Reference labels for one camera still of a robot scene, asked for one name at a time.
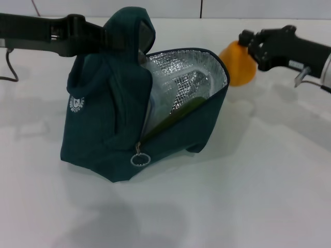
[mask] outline silver insulated lining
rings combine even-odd
[[[181,50],[160,53],[148,59],[178,85],[172,112],[195,97],[207,99],[228,84],[222,65],[209,53]]]

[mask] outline orange object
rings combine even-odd
[[[257,65],[247,52],[247,48],[233,41],[220,54],[230,75],[230,86],[242,86],[255,76]]]

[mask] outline zipper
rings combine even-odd
[[[220,59],[216,54],[212,53],[211,51],[205,50],[205,49],[195,49],[195,48],[188,48],[188,49],[173,49],[173,50],[167,50],[167,51],[162,51],[162,52],[157,52],[157,53],[149,54],[148,57],[153,56],[153,55],[157,55],[157,54],[160,54],[160,53],[166,53],[166,52],[172,52],[172,51],[181,51],[181,50],[193,50],[193,51],[195,50],[195,51],[201,51],[201,52],[208,52],[211,56],[215,57],[216,60],[221,64],[221,67],[224,68],[224,70],[225,70],[225,74],[226,74],[227,79],[228,79],[228,84],[227,84],[227,86],[225,86],[224,88],[220,89],[217,93],[215,93],[214,95],[212,95],[211,97],[209,97],[208,99],[206,99],[206,101],[204,101],[204,102],[201,103],[198,107],[196,107],[194,110],[192,110],[190,113],[188,113],[188,115],[191,115],[191,114],[193,114],[196,110],[198,110],[199,108],[201,108],[204,104],[206,104],[208,100],[211,100],[211,99],[213,99],[213,98],[215,98],[215,97],[218,97],[218,95],[221,94],[222,90],[224,90],[224,89],[227,90],[227,88],[228,88],[229,85],[230,85],[230,76],[229,76],[229,73],[228,73],[228,71],[227,71],[227,69],[226,69],[225,64],[223,63],[223,61],[221,61],[221,59]],[[149,164],[151,163],[151,160],[152,160],[152,159],[151,159],[151,157],[150,157],[148,154],[141,152],[141,146],[144,145],[144,144],[146,144],[146,143],[149,142],[150,140],[156,138],[161,132],[164,132],[164,131],[170,129],[170,128],[171,128],[172,126],[174,126],[175,124],[176,124],[176,123],[174,123],[174,124],[172,124],[172,125],[166,127],[165,129],[163,129],[162,131],[158,132],[158,133],[155,134],[154,136],[149,137],[148,139],[144,139],[146,136],[148,136],[148,134],[146,134],[144,137],[142,137],[142,135],[143,135],[143,131],[145,130],[145,125],[146,125],[146,122],[145,122],[144,125],[142,126],[142,129],[141,129],[140,140],[139,140],[139,141],[136,143],[136,145],[135,145],[136,153],[135,153],[135,155],[133,155],[133,156],[131,157],[131,164],[132,164],[133,166],[136,166],[136,167],[144,167],[144,166],[149,165]],[[137,158],[137,157],[139,157],[140,159],[145,159],[145,162],[143,162],[143,163],[135,163],[135,162],[134,162],[134,159]]]

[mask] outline lunch bag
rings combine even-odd
[[[147,54],[155,30],[142,8],[121,9],[104,27],[125,37],[125,49],[77,56],[67,83],[61,159],[117,182],[181,150],[200,152],[230,83],[223,62],[198,48]],[[169,117],[147,134],[154,77],[141,65],[140,53],[178,85]]]

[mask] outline printed logo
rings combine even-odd
[[[84,98],[76,99],[74,97],[71,97],[70,98],[70,105],[69,105],[71,111],[73,111],[74,113],[77,113],[84,106],[84,102],[85,102]]]

